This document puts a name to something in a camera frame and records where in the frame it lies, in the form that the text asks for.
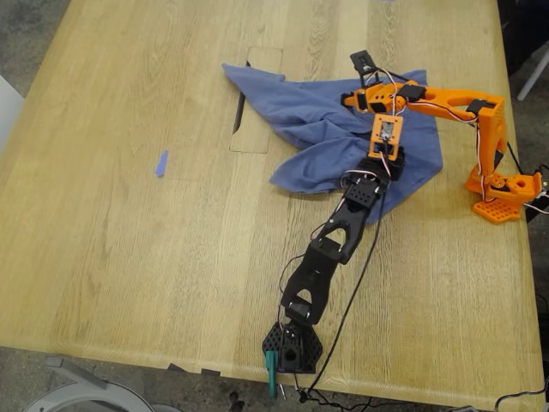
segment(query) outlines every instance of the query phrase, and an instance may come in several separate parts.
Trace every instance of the crumpled towel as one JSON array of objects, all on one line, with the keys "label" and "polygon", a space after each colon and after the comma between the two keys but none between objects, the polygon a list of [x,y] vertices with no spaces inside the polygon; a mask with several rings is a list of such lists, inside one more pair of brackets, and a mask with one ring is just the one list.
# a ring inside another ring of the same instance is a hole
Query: crumpled towel
[{"label": "crumpled towel", "polygon": [[[223,64],[223,70],[272,129],[302,149],[278,166],[270,178],[272,184],[297,193],[332,191],[340,187],[340,176],[355,168],[368,152],[373,115],[350,112],[340,103],[342,93],[360,87],[358,79],[285,82],[283,75],[249,66]],[[404,76],[426,84],[424,70]],[[400,179],[387,191],[385,213],[443,165],[434,117],[409,110],[402,117],[400,145],[406,158]],[[378,208],[379,202],[368,223],[377,219]]]}]

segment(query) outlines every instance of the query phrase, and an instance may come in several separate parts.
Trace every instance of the gray floor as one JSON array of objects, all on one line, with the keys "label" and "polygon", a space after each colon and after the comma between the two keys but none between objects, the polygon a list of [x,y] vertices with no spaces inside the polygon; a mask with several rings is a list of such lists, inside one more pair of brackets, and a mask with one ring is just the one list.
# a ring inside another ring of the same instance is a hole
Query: gray floor
[{"label": "gray floor", "polygon": [[[69,0],[0,0],[0,74],[23,96],[30,89],[33,77],[45,55],[47,46],[60,22]],[[511,93],[516,96],[522,84],[539,61],[541,51],[510,78]],[[513,101],[519,155],[524,168],[531,171],[540,163],[549,163],[546,138],[549,136],[549,69],[535,84],[524,102]],[[540,216],[528,226],[534,279],[537,292],[549,298],[549,217]],[[0,412],[16,412],[37,396],[63,381],[45,370],[43,354],[0,348]],[[264,384],[223,379],[189,373],[168,372],[130,367],[94,360],[74,360],[101,378],[128,382],[136,377],[145,384],[145,398],[151,403],[166,403],[182,411],[227,411],[231,391],[237,391],[246,402],[245,410],[319,411],[326,410],[311,403],[300,404],[296,393],[287,388],[288,400],[271,403]],[[367,401],[338,393],[326,393],[346,405]],[[383,400],[375,399],[372,403]],[[410,412],[438,411],[439,407],[419,404],[381,407],[384,410]]]}]

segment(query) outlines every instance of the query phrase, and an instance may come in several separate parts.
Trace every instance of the teal clamp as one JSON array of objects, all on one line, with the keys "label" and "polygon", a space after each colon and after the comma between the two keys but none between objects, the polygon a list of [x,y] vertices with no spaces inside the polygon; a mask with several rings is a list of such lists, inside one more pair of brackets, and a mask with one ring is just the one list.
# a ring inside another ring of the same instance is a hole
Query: teal clamp
[{"label": "teal clamp", "polygon": [[265,366],[268,371],[268,397],[276,399],[276,369],[278,367],[278,350],[268,350],[265,354]]}]

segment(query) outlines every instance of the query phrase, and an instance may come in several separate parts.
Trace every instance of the wooden table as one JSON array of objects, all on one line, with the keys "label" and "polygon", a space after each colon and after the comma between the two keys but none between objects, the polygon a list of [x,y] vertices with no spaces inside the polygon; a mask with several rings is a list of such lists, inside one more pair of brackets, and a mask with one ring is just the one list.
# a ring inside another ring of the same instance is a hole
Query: wooden table
[{"label": "wooden table", "polygon": [[[281,267],[340,194],[268,183],[295,149],[249,107],[232,135],[220,65],[338,79],[365,48],[504,95],[515,141],[495,1],[74,0],[0,160],[0,344],[266,380]],[[474,137],[437,126],[443,171],[383,221],[319,388],[491,409],[542,385],[527,230],[469,210]],[[332,281],[325,347],[372,232]]]}]

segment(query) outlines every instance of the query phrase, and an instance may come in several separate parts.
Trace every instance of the blue tape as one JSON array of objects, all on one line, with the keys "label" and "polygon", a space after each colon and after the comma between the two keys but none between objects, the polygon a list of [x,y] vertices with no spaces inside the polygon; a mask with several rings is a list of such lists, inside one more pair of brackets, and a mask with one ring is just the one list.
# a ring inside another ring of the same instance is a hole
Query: blue tape
[{"label": "blue tape", "polygon": [[167,162],[168,162],[168,151],[164,150],[160,155],[160,158],[158,160],[158,165],[156,165],[156,169],[154,169],[154,173],[156,174],[157,178],[161,178],[162,176],[164,176],[164,171],[166,170]]}]

